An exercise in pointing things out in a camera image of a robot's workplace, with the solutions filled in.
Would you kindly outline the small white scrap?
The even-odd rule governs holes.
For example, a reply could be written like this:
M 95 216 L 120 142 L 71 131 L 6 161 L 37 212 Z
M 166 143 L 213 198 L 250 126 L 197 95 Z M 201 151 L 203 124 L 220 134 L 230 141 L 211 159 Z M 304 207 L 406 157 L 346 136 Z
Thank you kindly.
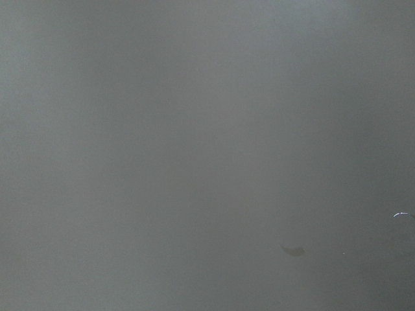
M 406 212 L 399 212 L 393 215 L 393 218 L 397 218 L 397 217 L 403 217 L 403 216 L 408 216 L 411 217 L 413 219 L 415 219 L 415 215 L 412 213 L 406 213 Z

